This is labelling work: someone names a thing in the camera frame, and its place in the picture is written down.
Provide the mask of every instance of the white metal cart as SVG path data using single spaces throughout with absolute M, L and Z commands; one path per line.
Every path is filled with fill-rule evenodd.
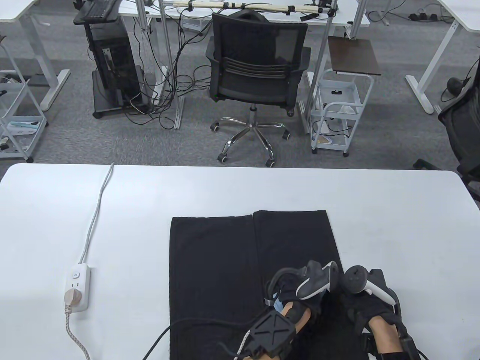
M 2 80 L 6 80 L 7 75 L 16 75 L 19 82 L 8 80 L 7 82 L 0 82 L 0 139 L 8 137 L 9 145 L 8 149 L 0 151 L 0 158 L 6 157 L 22 157 L 28 163 L 33 162 L 32 152 L 35 148 L 40 135 L 43 132 L 45 126 L 48 126 L 47 119 L 43 114 L 40 105 L 35 100 L 32 91 L 28 87 L 28 83 L 25 81 L 22 73 L 20 72 L 15 59 L 9 52 L 9 50 L 2 43 L 4 36 L 0 36 L 0 47 L 5 51 L 14 70 L 0 70 L 0 77 Z M 18 107 L 29 96 L 33 102 L 38 115 L 17 115 Z M 34 129 L 33 131 L 24 131 L 24 135 L 14 135 L 12 126 L 16 129 Z
M 371 75 L 349 72 L 336 72 L 338 75 L 351 75 L 352 79 L 349 82 L 326 80 L 325 75 L 331 72 L 334 70 L 325 70 L 318 81 L 313 103 L 319 103 L 321 109 L 313 109 L 311 112 L 310 145 L 314 154 L 318 148 L 333 149 L 343 151 L 343 156 L 347 157 L 348 148 L 367 104 L 374 81 Z M 360 99 L 355 83 L 357 77 L 366 77 L 370 81 L 363 99 Z M 353 125 L 349 125 L 348 120 L 353 121 Z M 330 121 L 335 121 L 341 129 L 330 129 Z

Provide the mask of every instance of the black towel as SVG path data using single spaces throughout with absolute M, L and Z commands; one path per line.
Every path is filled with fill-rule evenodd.
M 340 258 L 325 211 L 259 211 L 252 216 L 173 218 L 170 231 L 170 322 L 206 317 L 236 323 L 264 309 L 264 286 L 281 267 L 325 265 Z M 293 343 L 288 360 L 366 360 L 334 292 L 323 313 Z M 250 326 L 183 324 L 170 333 L 170 360 L 232 360 Z

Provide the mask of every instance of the power outlet strip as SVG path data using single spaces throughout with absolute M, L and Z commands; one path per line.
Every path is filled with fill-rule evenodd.
M 77 264 L 67 274 L 65 292 L 77 289 L 82 294 L 80 302 L 72 306 L 72 312 L 85 311 L 88 308 L 88 295 L 90 292 L 90 268 L 87 264 Z

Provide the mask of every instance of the gray carpet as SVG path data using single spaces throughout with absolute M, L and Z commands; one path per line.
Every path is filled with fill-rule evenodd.
M 400 2 L 394 0 L 392 6 Z M 407 0 L 395 12 L 408 15 L 430 2 Z M 369 8 L 381 8 L 383 4 L 384 1 L 371 0 Z M 429 6 L 427 10 L 439 13 L 438 6 Z M 158 122 L 138 126 L 130 123 L 124 115 L 96 120 L 91 115 L 94 110 L 91 72 L 95 63 L 88 58 L 83 28 L 72 23 L 75 10 L 71 1 L 42 0 L 34 12 L 39 14 L 41 21 L 51 23 L 50 27 L 38 28 L 55 69 L 72 70 L 60 95 L 46 112 L 50 126 L 33 154 L 35 162 L 106 164 L 114 161 L 135 165 L 221 166 L 216 157 L 237 128 L 225 126 L 219 133 L 212 133 L 209 125 L 221 116 L 248 116 L 246 104 L 233 101 L 214 103 L 205 90 L 192 92 L 186 95 L 183 121 L 177 131 L 164 130 Z M 418 24 L 388 16 L 392 23 L 389 27 L 373 23 L 360 30 L 360 37 L 372 41 L 383 75 L 375 78 L 350 156 L 343 158 L 340 152 L 326 150 L 313 155 L 297 117 L 288 118 L 284 110 L 275 107 L 259 106 L 258 114 L 262 119 L 280 120 L 292 132 L 287 142 L 282 140 L 279 131 L 264 132 L 274 146 L 277 166 L 410 169 L 418 157 L 423 157 L 445 169 L 457 167 L 444 127 L 435 115 L 423 112 L 404 79 L 406 74 L 420 78 L 449 25 L 442 22 Z M 168 26 L 171 42 L 176 44 L 176 24 L 169 21 Z M 127 27 L 132 31 L 131 19 L 128 19 Z M 312 47 L 312 57 L 315 58 L 322 31 L 322 27 L 311 27 L 307 34 L 305 43 Z M 0 24 L 0 32 L 7 36 L 5 41 L 23 71 L 29 74 L 39 72 L 19 24 Z M 336 35 L 341 36 L 342 32 L 337 29 Z M 139 64 L 138 46 L 132 36 L 131 43 Z M 480 36 L 465 30 L 453 39 L 443 65 L 427 91 L 433 103 L 439 103 L 440 93 L 449 77 L 463 78 L 466 75 L 478 58 L 478 45 Z M 179 73 L 191 75 L 194 67 L 207 64 L 205 47 L 206 41 L 187 46 L 179 62 Z M 172 50 L 176 52 L 176 47 L 173 46 Z M 5 65 L 6 59 L 3 54 L 1 56 L 0 65 Z M 153 72 L 150 52 L 142 50 L 142 57 L 146 71 Z M 37 98 L 41 99 L 43 94 L 42 90 L 35 89 Z M 262 167 L 266 159 L 260 143 L 251 135 L 232 148 L 225 166 Z M 15 162 L 0 161 L 0 178 Z

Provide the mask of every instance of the chrome chair base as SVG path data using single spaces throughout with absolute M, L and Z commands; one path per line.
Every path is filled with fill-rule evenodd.
M 284 129 L 283 132 L 283 138 L 285 140 L 288 140 L 290 138 L 290 131 L 288 131 L 287 127 L 285 124 L 282 124 L 280 122 L 270 122 L 270 123 L 262 123 L 259 124 L 257 119 L 256 119 L 256 113 L 257 113 L 257 107 L 255 104 L 252 104 L 250 106 L 250 116 L 247 122 L 237 120 L 231 117 L 224 117 L 221 118 L 219 121 L 215 121 L 212 125 L 210 125 L 210 129 L 214 132 L 217 132 L 220 128 L 220 123 L 222 121 L 226 122 L 231 122 L 234 124 L 239 124 L 243 126 L 243 129 L 233 135 L 226 143 L 225 146 L 223 147 L 222 152 L 220 155 L 217 157 L 218 161 L 221 163 L 224 163 L 227 160 L 227 152 L 228 150 L 232 147 L 233 144 L 235 144 L 239 139 L 241 139 L 244 135 L 249 133 L 250 131 L 253 131 L 255 135 L 257 135 L 258 139 L 264 146 L 265 150 L 268 153 L 268 160 L 265 163 L 265 166 L 268 168 L 272 168 L 275 166 L 275 155 L 273 153 L 272 146 L 268 142 L 268 140 L 264 137 L 264 135 L 260 132 L 259 129 L 261 128 L 281 128 Z

